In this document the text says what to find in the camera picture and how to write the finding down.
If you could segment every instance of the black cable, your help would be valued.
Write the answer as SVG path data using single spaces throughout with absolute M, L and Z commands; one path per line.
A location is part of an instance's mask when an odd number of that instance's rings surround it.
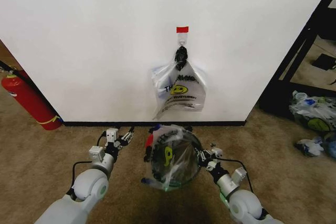
M 254 193 L 254 192 L 253 192 L 253 189 L 252 189 L 252 184 L 251 184 L 250 177 L 248 176 L 248 171 L 247 171 L 245 165 L 242 163 L 242 161 L 235 160 L 235 159 L 218 158 L 218 157 L 216 157 L 215 159 L 218 159 L 218 160 L 221 160 L 221 161 L 227 161 L 227 162 L 240 163 L 241 166 L 242 166 L 242 167 L 245 169 L 245 171 L 246 171 L 246 177 L 247 177 L 248 184 L 249 184 L 249 186 L 250 186 L 250 190 L 251 190 L 252 193 Z
M 73 186 L 73 184 L 75 183 L 75 167 L 78 164 L 89 164 L 92 163 L 92 161 L 79 161 L 79 162 L 75 162 L 72 166 L 72 181 L 71 181 L 71 186 L 70 188 Z
M 99 142 L 100 142 L 100 139 L 101 139 L 102 137 L 103 137 L 103 135 L 101 135 L 101 136 L 98 138 L 96 146 L 99 146 Z
M 106 136 L 106 131 L 103 131 L 103 133 L 101 133 L 100 137 L 99 137 L 98 140 L 97 140 L 97 144 L 96 144 L 96 146 L 99 146 L 100 139 L 101 139 L 103 136 Z

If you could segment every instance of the black baseboard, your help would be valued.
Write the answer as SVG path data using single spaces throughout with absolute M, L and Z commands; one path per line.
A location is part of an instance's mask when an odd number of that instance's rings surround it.
M 65 126 L 155 126 L 176 124 L 180 126 L 244 126 L 246 121 L 205 121 L 205 122 L 63 122 Z

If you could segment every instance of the white wall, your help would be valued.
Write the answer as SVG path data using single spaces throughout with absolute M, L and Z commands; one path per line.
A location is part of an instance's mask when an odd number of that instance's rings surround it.
M 0 39 L 65 121 L 151 121 L 150 69 L 189 25 L 208 73 L 201 113 L 243 121 L 320 0 L 0 0 Z

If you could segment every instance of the red tape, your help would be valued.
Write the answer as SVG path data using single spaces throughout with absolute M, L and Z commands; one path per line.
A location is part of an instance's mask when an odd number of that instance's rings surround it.
M 185 26 L 185 27 L 177 27 L 176 28 L 176 33 L 187 33 L 189 32 L 189 27 Z

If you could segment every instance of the bagged object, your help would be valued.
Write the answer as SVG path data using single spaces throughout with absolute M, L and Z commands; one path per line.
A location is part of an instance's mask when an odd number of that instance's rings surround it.
M 296 142 L 294 146 L 305 156 L 309 157 L 320 156 L 321 152 L 323 152 L 322 138 L 320 136 L 316 136 L 312 140 L 301 139 L 300 141 Z
M 336 132 L 325 135 L 323 148 L 331 157 L 336 158 Z
M 335 98 L 308 97 L 305 93 L 294 91 L 289 110 L 303 126 L 320 132 L 336 129 Z
M 159 119 L 166 110 L 202 111 L 205 101 L 205 82 L 201 71 L 188 62 L 186 37 L 179 36 L 180 48 L 168 65 L 152 70 Z
M 146 142 L 146 176 L 142 183 L 169 191 L 190 182 L 199 172 L 197 137 L 183 127 L 158 125 Z

